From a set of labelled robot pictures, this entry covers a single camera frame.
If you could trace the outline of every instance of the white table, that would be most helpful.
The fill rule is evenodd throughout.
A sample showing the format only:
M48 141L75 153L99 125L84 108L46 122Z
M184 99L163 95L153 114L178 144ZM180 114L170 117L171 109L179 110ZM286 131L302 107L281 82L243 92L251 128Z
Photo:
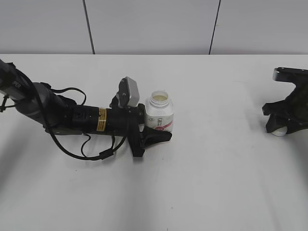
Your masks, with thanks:
M165 89L175 105L171 142L143 161L127 143L115 158L85 162L62 153L42 126L8 109L0 115L2 231L306 231L308 131L265 132L264 103L292 84L275 67L308 68L305 55L0 55L33 81L78 87L87 105L107 107L121 78L141 102ZM82 101L78 92L66 96ZM59 138L79 154L86 137ZM95 136L96 155L111 138Z

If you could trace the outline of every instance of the white bottle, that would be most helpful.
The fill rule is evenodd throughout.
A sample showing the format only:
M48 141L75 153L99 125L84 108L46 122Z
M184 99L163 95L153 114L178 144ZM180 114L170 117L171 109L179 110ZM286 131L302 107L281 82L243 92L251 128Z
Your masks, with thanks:
M146 100L145 125L156 130L172 132L173 104L165 91L154 91Z

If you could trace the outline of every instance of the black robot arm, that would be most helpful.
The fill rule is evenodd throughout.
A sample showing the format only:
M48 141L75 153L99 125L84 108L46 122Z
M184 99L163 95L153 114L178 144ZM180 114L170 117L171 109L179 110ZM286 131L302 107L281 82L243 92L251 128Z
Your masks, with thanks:
M139 125L144 124L145 109L143 104L138 104L137 83L129 77L120 81L118 93L112 99L110 108L86 106L83 105L85 100L78 105L74 100L56 94L66 90L78 90L84 94L76 88L54 90L46 83L32 83L13 63L7 64L0 60L0 93L4 94L0 111L16 107L18 112L41 123L57 146L71 157L81 160L105 159L112 156L126 138L133 156L142 157L147 146L171 139L170 132L146 126L142 132L139 131ZM8 98L14 101L14 105L6 106ZM111 135L112 147L98 156L79 156L67 151L56 138L56 135L79 134ZM122 137L116 147L115 136Z
M281 129L290 134L308 129L308 70L278 67L274 70L275 81L295 84L294 91L282 101L266 103L263 114L269 116L268 133Z

